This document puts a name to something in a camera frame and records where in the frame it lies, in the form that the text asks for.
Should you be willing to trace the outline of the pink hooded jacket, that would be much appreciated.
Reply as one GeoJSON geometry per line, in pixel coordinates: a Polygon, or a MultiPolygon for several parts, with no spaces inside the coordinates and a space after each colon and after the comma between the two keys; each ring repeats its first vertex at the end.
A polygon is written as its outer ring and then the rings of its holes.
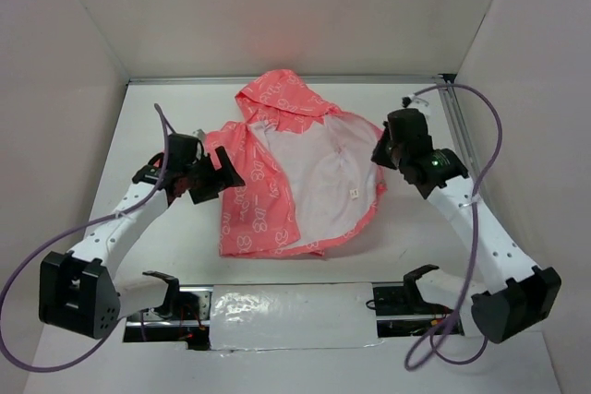
{"type": "Polygon", "coordinates": [[[223,191],[219,254],[321,256],[358,235],[387,186],[371,155],[382,135],[311,90],[294,71],[268,71],[235,96],[243,115],[206,136],[244,185],[223,191]]]}

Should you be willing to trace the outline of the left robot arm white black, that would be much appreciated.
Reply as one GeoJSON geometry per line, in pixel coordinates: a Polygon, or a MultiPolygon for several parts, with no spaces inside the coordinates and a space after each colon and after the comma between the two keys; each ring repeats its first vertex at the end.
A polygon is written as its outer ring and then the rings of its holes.
{"type": "Polygon", "coordinates": [[[139,311],[162,319],[178,315],[178,278],[147,270],[116,282],[117,271],[143,233],[184,194],[198,205],[244,180],[226,149],[204,149],[198,137],[170,134],[166,148],[142,166],[111,214],[65,253],[51,252],[40,265],[41,322],[101,340],[116,323],[139,311]]]}

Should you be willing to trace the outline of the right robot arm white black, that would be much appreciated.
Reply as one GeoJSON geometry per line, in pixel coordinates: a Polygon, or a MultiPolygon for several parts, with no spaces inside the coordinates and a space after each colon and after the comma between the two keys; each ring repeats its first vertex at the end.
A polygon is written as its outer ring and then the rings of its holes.
{"type": "Polygon", "coordinates": [[[542,269],[513,241],[474,189],[474,181],[450,149],[435,149],[418,109],[388,114],[372,160],[397,170],[450,223],[483,277],[472,295],[476,327],[495,344],[546,319],[561,288],[558,272],[542,269]]]}

